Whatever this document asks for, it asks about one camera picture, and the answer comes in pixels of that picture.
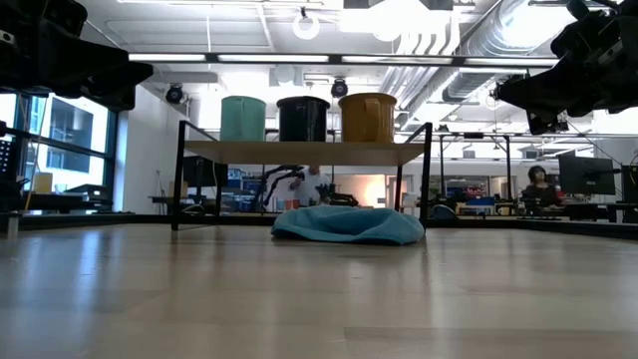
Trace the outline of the wooden shelf black metal legs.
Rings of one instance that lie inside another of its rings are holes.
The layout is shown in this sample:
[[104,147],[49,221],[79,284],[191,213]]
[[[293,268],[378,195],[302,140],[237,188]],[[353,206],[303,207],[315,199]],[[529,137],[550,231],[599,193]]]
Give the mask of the wooden shelf black metal legs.
[[401,198],[403,166],[422,156],[420,223],[427,221],[433,125],[425,123],[402,144],[320,142],[220,142],[188,121],[178,123],[170,225],[179,229],[189,219],[179,208],[186,151],[220,164],[320,165],[397,168],[395,199]]

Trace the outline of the blue cloth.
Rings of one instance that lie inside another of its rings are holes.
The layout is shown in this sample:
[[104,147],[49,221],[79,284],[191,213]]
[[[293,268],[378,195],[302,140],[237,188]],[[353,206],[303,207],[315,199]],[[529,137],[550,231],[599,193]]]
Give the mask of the blue cloth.
[[419,242],[425,229],[414,216],[389,208],[322,204],[279,214],[271,234],[319,242],[406,245]]

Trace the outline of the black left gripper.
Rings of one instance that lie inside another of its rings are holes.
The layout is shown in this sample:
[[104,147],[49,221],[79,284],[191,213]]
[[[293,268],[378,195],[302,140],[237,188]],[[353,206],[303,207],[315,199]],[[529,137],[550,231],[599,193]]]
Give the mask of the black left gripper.
[[0,0],[0,88],[94,96],[110,111],[136,106],[132,88],[154,74],[126,51],[81,38],[87,9],[76,0]]

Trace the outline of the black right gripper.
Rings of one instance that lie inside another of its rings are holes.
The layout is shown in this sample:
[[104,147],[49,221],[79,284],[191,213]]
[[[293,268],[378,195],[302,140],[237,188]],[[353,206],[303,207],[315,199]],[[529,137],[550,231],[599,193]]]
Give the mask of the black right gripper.
[[561,67],[498,83],[495,97],[529,111],[532,135],[557,131],[557,115],[583,117],[593,110],[620,113],[638,107],[638,0],[592,0],[593,11],[569,0],[575,21],[552,41]]

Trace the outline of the dark background desk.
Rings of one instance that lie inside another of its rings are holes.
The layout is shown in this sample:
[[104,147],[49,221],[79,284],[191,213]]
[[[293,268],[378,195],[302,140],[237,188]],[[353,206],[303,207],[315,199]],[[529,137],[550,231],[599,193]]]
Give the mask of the dark background desk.
[[30,194],[25,191],[23,197],[25,200],[30,199],[29,210],[47,210],[61,214],[69,214],[74,210],[110,210],[113,206],[107,188],[96,184],[82,184],[61,193]]

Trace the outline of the person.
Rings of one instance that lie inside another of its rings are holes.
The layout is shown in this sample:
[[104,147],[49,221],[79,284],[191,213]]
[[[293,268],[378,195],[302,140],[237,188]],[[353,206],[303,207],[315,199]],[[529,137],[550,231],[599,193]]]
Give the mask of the person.
[[309,165],[301,172],[302,178],[296,178],[289,189],[293,192],[294,198],[298,199],[301,206],[310,206],[321,201],[321,195],[317,187],[328,185],[329,178],[323,174],[319,166]]
[[533,166],[527,173],[529,185],[522,191],[523,202],[537,208],[559,208],[562,200],[556,188],[547,181],[546,171],[541,166]]

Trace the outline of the mint green mug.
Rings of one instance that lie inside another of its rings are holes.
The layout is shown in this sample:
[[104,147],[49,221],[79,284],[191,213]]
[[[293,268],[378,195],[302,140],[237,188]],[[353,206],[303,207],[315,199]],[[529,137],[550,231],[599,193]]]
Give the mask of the mint green mug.
[[220,139],[265,141],[266,104],[256,98],[229,96],[221,100]]

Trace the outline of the black metal table frame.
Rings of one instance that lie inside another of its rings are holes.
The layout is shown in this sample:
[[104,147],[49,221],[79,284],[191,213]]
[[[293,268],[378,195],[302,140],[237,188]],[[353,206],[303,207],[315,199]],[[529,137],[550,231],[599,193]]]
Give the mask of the black metal table frame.
[[[0,214],[0,231],[8,228],[14,222],[21,230],[44,230],[71,227],[118,225],[118,224],[171,224],[168,215],[150,214],[85,214],[85,215],[27,215],[9,213]],[[271,226],[274,216],[195,216],[186,217],[180,221],[184,225],[251,225]],[[564,234],[586,235],[625,239],[638,242],[638,224],[605,223],[587,221],[560,221],[539,219],[516,219],[500,217],[497,219],[457,219],[425,221],[425,229],[453,228],[453,229],[520,229],[536,230]]]

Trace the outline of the round white ceiling lamp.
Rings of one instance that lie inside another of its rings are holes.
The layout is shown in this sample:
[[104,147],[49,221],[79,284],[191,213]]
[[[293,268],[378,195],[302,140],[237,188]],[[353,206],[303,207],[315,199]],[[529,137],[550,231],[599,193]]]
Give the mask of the round white ceiling lamp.
[[313,40],[320,32],[319,18],[313,14],[299,13],[292,22],[293,34],[301,40]]

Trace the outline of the glossy black mug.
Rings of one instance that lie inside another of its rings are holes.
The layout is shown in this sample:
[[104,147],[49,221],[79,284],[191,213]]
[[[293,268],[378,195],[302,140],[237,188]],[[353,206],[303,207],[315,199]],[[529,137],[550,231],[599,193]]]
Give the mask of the glossy black mug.
[[330,104],[311,96],[289,97],[276,103],[280,142],[320,142],[327,137]]

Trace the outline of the black overhead light bar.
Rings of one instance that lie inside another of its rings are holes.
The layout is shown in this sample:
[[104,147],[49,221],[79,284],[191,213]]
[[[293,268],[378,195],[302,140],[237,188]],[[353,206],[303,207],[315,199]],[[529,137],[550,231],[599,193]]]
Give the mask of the black overhead light bar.
[[558,63],[546,57],[484,57],[396,54],[293,54],[293,53],[131,53],[131,61],[154,64],[299,64],[332,66],[406,66],[455,68],[546,69]]

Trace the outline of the silver ventilation duct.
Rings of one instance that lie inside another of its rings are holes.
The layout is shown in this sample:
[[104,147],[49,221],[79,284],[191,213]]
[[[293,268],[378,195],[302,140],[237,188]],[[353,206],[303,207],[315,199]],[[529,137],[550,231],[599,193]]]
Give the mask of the silver ventilation duct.
[[532,0],[502,0],[461,45],[466,56],[525,56],[574,21],[565,7],[533,6]]

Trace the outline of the dark background monitor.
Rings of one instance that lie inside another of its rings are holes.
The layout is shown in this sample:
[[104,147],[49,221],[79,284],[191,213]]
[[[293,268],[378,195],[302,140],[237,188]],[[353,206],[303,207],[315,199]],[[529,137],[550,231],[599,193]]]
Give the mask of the dark background monitor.
[[561,189],[571,194],[614,195],[615,167],[611,160],[561,156],[559,179]]
[[182,176],[189,187],[226,186],[228,165],[212,162],[203,157],[185,157]]

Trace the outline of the yellow speckled mug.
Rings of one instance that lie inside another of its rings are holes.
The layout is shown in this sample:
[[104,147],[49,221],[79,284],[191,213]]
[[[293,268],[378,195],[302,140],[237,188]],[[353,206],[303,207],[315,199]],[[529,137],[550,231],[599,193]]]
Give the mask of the yellow speckled mug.
[[394,141],[397,100],[383,93],[362,93],[342,98],[342,141],[391,144]]

